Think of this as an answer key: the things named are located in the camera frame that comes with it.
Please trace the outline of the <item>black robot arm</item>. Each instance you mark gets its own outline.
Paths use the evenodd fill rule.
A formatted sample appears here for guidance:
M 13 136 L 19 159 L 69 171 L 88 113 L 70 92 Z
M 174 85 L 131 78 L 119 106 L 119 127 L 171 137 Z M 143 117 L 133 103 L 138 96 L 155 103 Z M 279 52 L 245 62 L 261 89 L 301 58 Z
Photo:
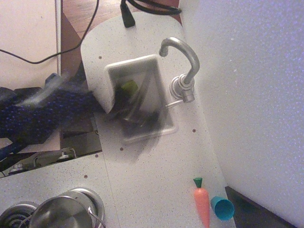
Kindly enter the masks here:
M 44 143 L 60 127 L 90 112 L 115 120 L 132 110 L 131 96 L 124 88 L 115 92 L 114 107 L 106 112 L 94 96 L 71 81 L 52 74 L 43 88 L 0 89 L 0 136 L 12 143 Z

